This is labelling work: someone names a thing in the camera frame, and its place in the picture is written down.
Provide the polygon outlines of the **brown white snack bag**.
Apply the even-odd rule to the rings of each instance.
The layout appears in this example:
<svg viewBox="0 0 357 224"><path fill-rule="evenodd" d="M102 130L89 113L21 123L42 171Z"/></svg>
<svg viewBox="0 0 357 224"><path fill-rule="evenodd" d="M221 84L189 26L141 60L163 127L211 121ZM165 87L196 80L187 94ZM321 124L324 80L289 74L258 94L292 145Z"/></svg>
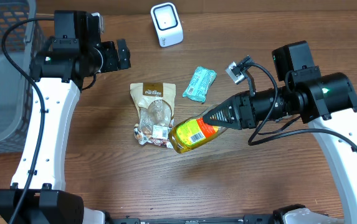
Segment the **brown white snack bag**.
<svg viewBox="0 0 357 224"><path fill-rule="evenodd" d="M134 136L141 145L154 144L171 149L168 134L174 126L176 85L172 83L132 83L130 95L139 121Z"/></svg>

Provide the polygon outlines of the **teal snack packet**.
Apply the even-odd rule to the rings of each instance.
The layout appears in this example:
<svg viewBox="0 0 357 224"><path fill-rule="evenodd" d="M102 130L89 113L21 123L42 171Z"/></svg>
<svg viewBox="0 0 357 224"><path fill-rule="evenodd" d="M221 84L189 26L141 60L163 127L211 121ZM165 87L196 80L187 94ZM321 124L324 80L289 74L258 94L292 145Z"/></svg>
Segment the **teal snack packet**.
<svg viewBox="0 0 357 224"><path fill-rule="evenodd" d="M187 89L183 92L183 98L204 103L209 88L214 83L217 73L204 67L197 67L194 71Z"/></svg>

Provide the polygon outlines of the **yellow liquid bottle grey cap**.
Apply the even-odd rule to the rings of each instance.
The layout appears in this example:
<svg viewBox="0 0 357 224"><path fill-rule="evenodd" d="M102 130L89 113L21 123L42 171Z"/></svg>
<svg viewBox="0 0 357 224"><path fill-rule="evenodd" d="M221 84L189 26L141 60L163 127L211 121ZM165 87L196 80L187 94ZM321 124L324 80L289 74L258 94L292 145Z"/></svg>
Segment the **yellow liquid bottle grey cap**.
<svg viewBox="0 0 357 224"><path fill-rule="evenodd" d="M213 126L203 121L202 117L216 106L212 105L201 114L185 119L169 132L169 141L177 153L192 151L214 140L227 130L225 127Z"/></svg>

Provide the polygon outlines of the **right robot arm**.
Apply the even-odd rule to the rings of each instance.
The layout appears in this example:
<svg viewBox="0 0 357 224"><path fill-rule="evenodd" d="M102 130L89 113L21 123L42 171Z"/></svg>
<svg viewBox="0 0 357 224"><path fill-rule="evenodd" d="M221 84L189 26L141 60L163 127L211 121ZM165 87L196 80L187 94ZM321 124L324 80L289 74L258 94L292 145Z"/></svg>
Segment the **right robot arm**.
<svg viewBox="0 0 357 224"><path fill-rule="evenodd" d="M284 82L269 90L256 91L249 68L250 57L230 64L226 72L234 82L247 80L249 89L231 96L208 111L206 124L231 129L252 129L254 146L288 137L281 128L263 133L268 121L299 115L306 124L305 133L314 135L321 147L338 190L344 217L342 223L357 223L357 94L343 73L322 75L314 64L309 45L300 41L272 52L277 76L272 83Z"/></svg>

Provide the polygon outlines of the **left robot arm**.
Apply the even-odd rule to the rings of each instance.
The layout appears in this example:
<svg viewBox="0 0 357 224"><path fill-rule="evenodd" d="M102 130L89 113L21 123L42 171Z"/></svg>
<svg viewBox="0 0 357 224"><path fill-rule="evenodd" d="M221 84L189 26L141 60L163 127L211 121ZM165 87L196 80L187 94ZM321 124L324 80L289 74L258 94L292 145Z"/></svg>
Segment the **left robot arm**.
<svg viewBox="0 0 357 224"><path fill-rule="evenodd" d="M101 40L99 13L55 11L52 19L54 35L22 74L33 89L32 112L11 185L0 189L0 216L8 223L110 223L107 212L66 191L65 154L83 81L130 68L130 51L124 39Z"/></svg>

